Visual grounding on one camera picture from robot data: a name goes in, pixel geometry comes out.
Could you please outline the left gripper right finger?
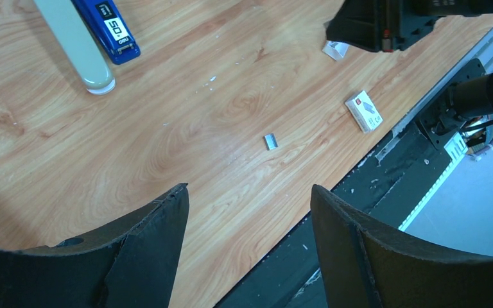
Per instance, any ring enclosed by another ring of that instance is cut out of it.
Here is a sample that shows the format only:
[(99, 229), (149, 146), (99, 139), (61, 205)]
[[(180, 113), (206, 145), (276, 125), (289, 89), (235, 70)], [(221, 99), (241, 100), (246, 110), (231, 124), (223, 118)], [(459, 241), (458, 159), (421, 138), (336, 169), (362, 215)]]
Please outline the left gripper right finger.
[(493, 257), (407, 234), (320, 185), (310, 207), (329, 307), (493, 307)]

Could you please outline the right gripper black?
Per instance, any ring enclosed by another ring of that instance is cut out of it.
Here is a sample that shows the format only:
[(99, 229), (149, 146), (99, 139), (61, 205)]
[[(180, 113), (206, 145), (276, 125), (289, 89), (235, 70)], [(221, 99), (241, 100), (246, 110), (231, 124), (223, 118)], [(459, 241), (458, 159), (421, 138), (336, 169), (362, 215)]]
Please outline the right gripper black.
[(392, 53), (429, 35), (440, 18), (416, 14), (411, 1), (346, 0), (326, 23), (325, 37), (371, 53)]

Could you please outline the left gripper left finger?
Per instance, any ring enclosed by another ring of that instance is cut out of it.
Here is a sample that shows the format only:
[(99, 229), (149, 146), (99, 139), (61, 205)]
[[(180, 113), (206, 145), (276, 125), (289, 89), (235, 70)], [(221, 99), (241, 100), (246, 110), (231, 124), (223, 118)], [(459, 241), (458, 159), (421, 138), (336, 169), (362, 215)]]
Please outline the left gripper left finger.
[(188, 215), (178, 184), (54, 247), (0, 249), (0, 307), (167, 307)]

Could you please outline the small grey staple box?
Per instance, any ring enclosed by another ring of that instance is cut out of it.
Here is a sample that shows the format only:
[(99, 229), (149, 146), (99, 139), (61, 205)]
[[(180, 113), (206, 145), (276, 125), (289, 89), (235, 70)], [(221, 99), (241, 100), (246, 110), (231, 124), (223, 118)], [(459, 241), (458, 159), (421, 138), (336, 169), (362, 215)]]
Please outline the small grey staple box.
[(333, 60), (339, 61), (345, 58), (348, 49), (349, 45), (346, 43), (328, 40), (322, 48), (322, 52)]

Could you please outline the staple box with red mark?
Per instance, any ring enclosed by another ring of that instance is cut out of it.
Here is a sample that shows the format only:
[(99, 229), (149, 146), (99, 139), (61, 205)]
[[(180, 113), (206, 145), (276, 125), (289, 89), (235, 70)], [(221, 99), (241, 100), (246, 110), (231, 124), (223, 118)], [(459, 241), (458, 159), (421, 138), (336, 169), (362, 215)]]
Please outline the staple box with red mark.
[(383, 118), (365, 90), (353, 95), (345, 106), (355, 118), (363, 133), (369, 133), (378, 128)]

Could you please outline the strip of metal staples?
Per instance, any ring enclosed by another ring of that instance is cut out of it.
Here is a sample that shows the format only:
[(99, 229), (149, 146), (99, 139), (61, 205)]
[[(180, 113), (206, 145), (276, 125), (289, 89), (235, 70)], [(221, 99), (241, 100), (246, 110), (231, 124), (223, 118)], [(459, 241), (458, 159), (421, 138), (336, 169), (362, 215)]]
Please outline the strip of metal staples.
[(275, 135), (273, 133), (265, 135), (263, 139), (268, 151), (274, 150), (279, 147), (277, 139), (275, 138)]

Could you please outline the blue black stapler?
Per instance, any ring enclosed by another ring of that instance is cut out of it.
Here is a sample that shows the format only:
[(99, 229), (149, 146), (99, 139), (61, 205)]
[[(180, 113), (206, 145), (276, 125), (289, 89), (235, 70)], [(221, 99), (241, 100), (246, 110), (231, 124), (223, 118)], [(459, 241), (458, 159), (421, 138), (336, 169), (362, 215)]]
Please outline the blue black stapler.
[(72, 0), (72, 3), (113, 64), (121, 65), (141, 55), (113, 1)]

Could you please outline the grey white stapler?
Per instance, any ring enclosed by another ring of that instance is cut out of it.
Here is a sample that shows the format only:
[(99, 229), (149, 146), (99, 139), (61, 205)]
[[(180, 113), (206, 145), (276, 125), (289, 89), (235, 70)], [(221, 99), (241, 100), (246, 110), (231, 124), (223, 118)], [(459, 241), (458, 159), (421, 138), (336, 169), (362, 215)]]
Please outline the grey white stapler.
[(34, 0), (88, 92), (109, 93), (114, 75), (72, 1)]

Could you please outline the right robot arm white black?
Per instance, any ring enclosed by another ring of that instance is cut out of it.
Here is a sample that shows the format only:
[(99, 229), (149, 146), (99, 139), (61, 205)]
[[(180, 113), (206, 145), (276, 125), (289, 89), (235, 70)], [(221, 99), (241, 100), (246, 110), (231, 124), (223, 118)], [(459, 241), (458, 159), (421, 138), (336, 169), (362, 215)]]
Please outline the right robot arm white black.
[[(344, 1), (327, 23), (327, 40), (372, 53), (404, 51), (433, 31), (440, 18), (493, 14), (493, 1)], [(450, 85), (445, 108), (430, 127), (438, 135), (493, 114), (493, 73)]]

